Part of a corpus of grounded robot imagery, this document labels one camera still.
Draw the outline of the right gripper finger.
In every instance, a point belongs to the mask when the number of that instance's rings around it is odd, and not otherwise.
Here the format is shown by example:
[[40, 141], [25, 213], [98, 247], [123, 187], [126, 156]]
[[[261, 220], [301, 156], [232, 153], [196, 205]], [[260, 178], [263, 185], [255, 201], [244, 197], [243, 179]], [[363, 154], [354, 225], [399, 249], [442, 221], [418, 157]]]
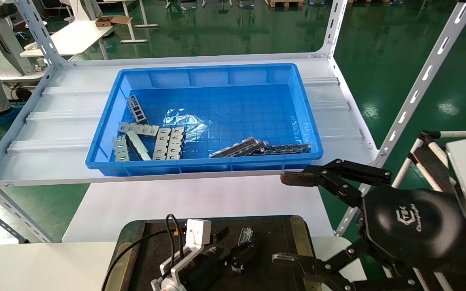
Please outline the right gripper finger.
[[392, 173], [388, 170], [336, 159], [324, 166], [308, 165], [300, 172], [283, 171], [280, 180], [287, 186], [325, 188], [352, 208], [362, 205], [362, 193], [348, 180], [370, 186], [389, 185]]
[[332, 291], [415, 290], [415, 280], [412, 277], [398, 276], [379, 280], [356, 280], [353, 282], [344, 278], [340, 273], [341, 269], [365, 255], [368, 249], [369, 243], [361, 239], [326, 261], [303, 255], [276, 253], [273, 254], [273, 263], [300, 270], [305, 279], [324, 284]]

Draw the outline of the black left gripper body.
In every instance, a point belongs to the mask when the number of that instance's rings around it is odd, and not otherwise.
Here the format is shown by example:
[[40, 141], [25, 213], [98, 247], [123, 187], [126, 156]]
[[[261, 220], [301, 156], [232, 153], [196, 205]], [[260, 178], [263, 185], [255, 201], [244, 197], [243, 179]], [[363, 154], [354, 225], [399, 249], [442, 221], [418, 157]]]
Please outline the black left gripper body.
[[206, 246], [179, 272], [180, 286], [186, 291], [209, 291], [225, 274], [232, 257], [232, 247]]

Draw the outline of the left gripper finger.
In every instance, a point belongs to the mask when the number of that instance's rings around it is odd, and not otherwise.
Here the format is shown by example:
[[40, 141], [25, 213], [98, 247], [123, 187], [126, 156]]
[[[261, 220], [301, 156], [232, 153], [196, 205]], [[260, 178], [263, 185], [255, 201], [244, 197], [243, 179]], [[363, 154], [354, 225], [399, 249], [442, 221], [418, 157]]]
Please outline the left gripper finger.
[[243, 242], [233, 247], [231, 250], [230, 266], [231, 271], [241, 273], [244, 266], [253, 259], [256, 254], [255, 242]]
[[219, 243], [220, 241], [224, 240], [228, 234], [229, 234], [230, 230], [229, 230], [229, 227], [226, 226], [224, 228], [222, 228], [219, 232], [215, 232], [212, 234], [212, 243]]

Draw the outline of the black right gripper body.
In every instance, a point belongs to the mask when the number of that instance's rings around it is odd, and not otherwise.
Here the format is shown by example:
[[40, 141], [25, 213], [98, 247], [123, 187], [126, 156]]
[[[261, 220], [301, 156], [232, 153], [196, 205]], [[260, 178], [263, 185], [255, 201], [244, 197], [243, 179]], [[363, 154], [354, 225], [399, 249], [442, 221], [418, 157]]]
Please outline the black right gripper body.
[[362, 199], [364, 234], [395, 260], [444, 268], [461, 252], [466, 218], [454, 195], [435, 190], [374, 188]]

